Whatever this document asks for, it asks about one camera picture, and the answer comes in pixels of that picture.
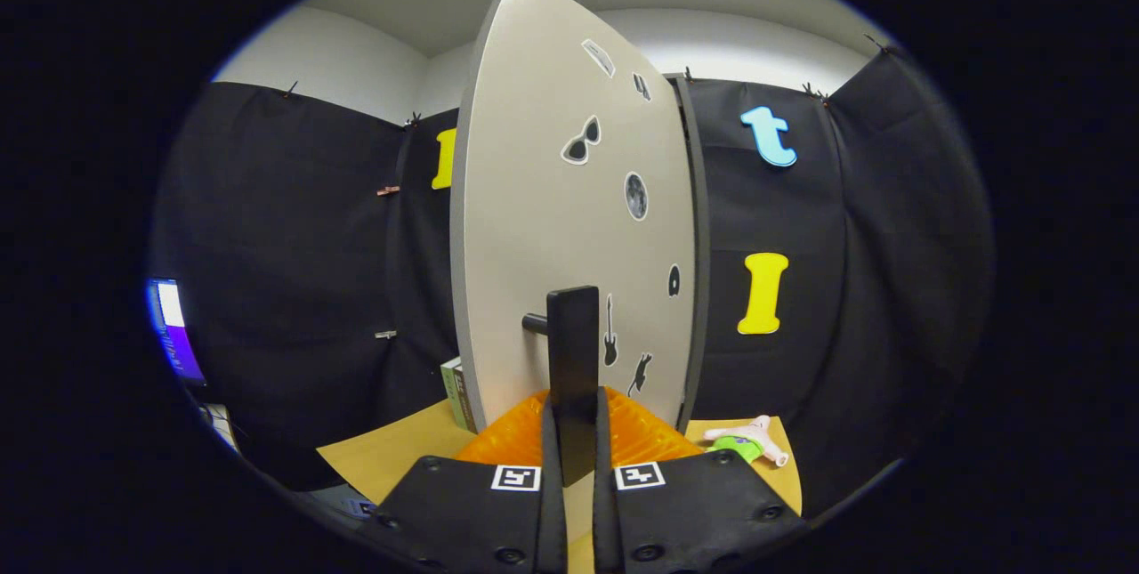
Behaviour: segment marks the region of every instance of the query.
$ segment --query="black fabric curtain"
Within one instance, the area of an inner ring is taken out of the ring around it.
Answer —
[[[959,384],[992,284],[984,188],[943,98],[894,48],[826,100],[690,88],[712,221],[694,416],[780,416],[817,516],[912,449]],[[759,155],[740,121],[756,107],[786,121],[790,167]],[[399,128],[215,83],[174,145],[151,272],[180,279],[243,452],[288,486],[335,481],[314,448],[445,396],[451,189],[432,180],[457,120]],[[378,197],[386,186],[400,191]],[[789,261],[780,327],[744,336],[744,259],[764,251]]]
[[[945,410],[980,343],[995,266],[969,141],[910,56],[879,54],[828,110],[845,273],[829,356],[788,428],[809,515],[904,457]]]
[[[386,289],[407,133],[305,96],[212,83],[172,147],[150,273],[178,279],[211,396],[246,458],[292,489],[338,481],[317,446],[375,427],[400,380]]]

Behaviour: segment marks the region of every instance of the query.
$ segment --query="book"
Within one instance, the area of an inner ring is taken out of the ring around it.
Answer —
[[[467,420],[462,415],[462,405],[459,403],[459,392],[454,384],[454,368],[459,367],[459,359],[451,359],[440,366],[440,374],[443,375],[443,387],[446,388],[446,400],[451,403],[451,415],[454,416],[454,424],[467,429]]]
[[[462,408],[464,428],[467,432],[478,434],[475,429],[475,415],[470,411],[470,399],[467,396],[467,384],[462,378],[462,363],[454,366],[454,392],[459,396],[459,405]]]

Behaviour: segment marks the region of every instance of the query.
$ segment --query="white curved board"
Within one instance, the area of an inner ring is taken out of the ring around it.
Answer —
[[[584,285],[600,294],[601,384],[678,420],[695,259],[691,169],[667,80],[577,2],[494,0],[451,188],[456,328],[477,429],[549,387],[546,338],[522,318],[544,314],[549,292]]]

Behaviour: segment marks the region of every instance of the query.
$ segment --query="toy figure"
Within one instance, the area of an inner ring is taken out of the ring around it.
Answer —
[[[771,436],[768,435],[769,425],[771,425],[771,417],[761,416],[741,427],[708,429],[704,433],[704,440],[715,441],[715,443],[707,451],[735,450],[748,462],[762,456],[773,461],[776,467],[782,467],[790,460],[790,454],[780,450],[771,441]]]

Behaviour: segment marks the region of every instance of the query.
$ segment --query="computer monitor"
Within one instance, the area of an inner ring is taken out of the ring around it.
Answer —
[[[205,387],[206,378],[194,358],[190,339],[182,318],[182,303],[178,298],[178,282],[174,279],[150,279],[147,286],[147,298],[150,303],[150,315],[154,329],[162,339],[174,372],[185,384],[192,387]]]

